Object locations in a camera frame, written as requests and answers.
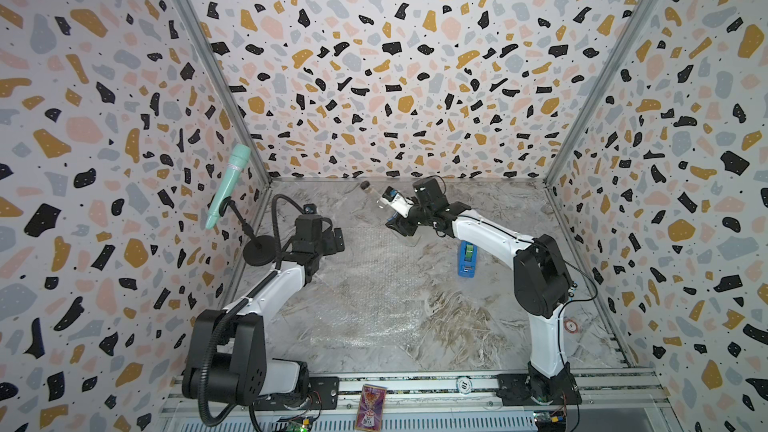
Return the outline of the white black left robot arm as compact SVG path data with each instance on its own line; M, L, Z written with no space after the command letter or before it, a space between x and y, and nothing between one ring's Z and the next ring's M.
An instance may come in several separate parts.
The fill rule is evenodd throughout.
M342 230L314 204L295 207L300 213L289 239L257 238L259 260L273 261L267 276L239 300L197 317L183 372L184 397L227 406L249 406L268 397L298 406L309 397L307 365L270 358L266 325L311 282L321 259L344 251L345 243Z

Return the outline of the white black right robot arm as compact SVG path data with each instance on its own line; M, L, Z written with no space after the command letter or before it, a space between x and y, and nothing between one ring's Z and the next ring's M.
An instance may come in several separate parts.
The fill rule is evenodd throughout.
M556 240L533 237L497 224L457 201L450 202L434 177L417 180L406 197L387 187L378 202L394 211L390 230L413 236L420 226L465 241L507 265L513 273L514 297L528 315L531 353L525 381L530 399L541 405L578 405L571 366L565 355L562 314L575 282Z

